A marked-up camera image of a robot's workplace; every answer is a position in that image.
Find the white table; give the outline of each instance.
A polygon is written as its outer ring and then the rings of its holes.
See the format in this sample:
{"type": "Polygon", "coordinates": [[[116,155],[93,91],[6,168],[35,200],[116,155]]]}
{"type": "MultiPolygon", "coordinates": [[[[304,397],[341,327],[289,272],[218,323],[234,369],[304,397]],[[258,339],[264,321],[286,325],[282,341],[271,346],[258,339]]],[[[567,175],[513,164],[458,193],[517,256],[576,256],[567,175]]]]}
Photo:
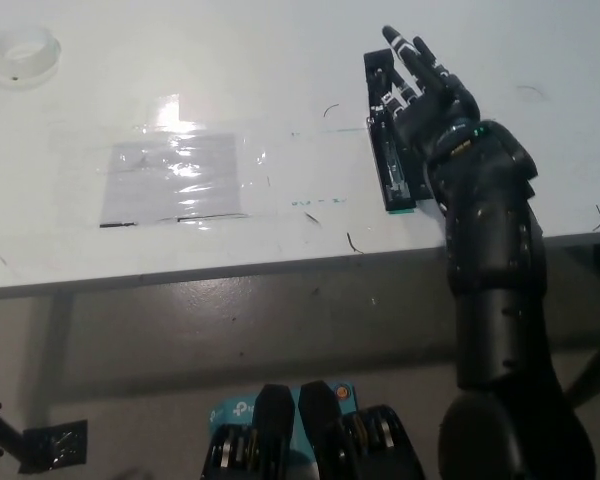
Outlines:
{"type": "Polygon", "coordinates": [[[600,1],[8,0],[0,30],[46,26],[62,57],[36,89],[0,87],[0,296],[362,257],[349,237],[366,255],[441,246],[433,205],[385,213],[364,131],[362,55],[386,23],[534,156],[547,240],[599,241],[600,1]],[[247,218],[98,228],[111,146],[169,95],[169,121],[261,142],[266,160],[238,165],[247,218]]]}

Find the robotic hand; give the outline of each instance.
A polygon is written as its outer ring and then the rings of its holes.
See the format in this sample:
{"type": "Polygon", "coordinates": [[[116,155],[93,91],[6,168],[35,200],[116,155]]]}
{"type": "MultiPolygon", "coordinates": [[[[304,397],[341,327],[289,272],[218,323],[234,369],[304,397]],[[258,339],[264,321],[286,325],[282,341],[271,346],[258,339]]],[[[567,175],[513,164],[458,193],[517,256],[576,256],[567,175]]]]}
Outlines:
{"type": "Polygon", "coordinates": [[[409,42],[391,27],[383,35],[420,94],[395,70],[378,69],[395,87],[382,103],[446,222],[464,393],[441,425],[441,475],[593,479],[589,439],[551,364],[542,233],[527,203],[535,164],[505,127],[481,121],[473,96],[421,38],[409,42]]]}

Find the black wire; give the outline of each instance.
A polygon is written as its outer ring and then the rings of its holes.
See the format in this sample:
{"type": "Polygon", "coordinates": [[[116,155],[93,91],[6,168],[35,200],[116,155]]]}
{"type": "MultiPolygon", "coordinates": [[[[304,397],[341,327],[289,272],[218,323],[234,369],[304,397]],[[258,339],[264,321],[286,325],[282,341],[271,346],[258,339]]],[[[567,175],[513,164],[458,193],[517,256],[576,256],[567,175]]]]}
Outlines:
{"type": "Polygon", "coordinates": [[[329,108],[327,108],[324,113],[322,114],[322,118],[325,118],[327,116],[327,113],[329,112],[329,110],[331,110],[332,108],[336,108],[339,107],[340,104],[339,103],[334,103],[333,105],[331,105],[329,108]]]}
{"type": "MultiPolygon", "coordinates": [[[[598,205],[596,205],[596,210],[598,210],[598,215],[600,215],[600,207],[598,205]]],[[[592,232],[595,232],[596,230],[598,230],[600,228],[600,223],[598,224],[598,226],[596,228],[594,228],[593,230],[591,230],[592,232]]]]}

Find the robotic arm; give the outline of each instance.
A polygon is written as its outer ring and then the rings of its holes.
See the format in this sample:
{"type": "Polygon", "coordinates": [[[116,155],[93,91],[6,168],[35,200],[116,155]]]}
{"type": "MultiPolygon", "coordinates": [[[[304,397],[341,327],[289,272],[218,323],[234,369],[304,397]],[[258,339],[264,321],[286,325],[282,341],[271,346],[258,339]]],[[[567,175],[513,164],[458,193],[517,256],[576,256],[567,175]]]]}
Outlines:
{"type": "Polygon", "coordinates": [[[480,119],[421,38],[408,42],[391,27],[383,35],[421,93],[379,70],[396,87],[382,103],[446,223],[464,393],[441,425],[442,477],[593,479],[591,444],[551,364],[542,233],[527,203],[535,164],[505,127],[480,119]]]}

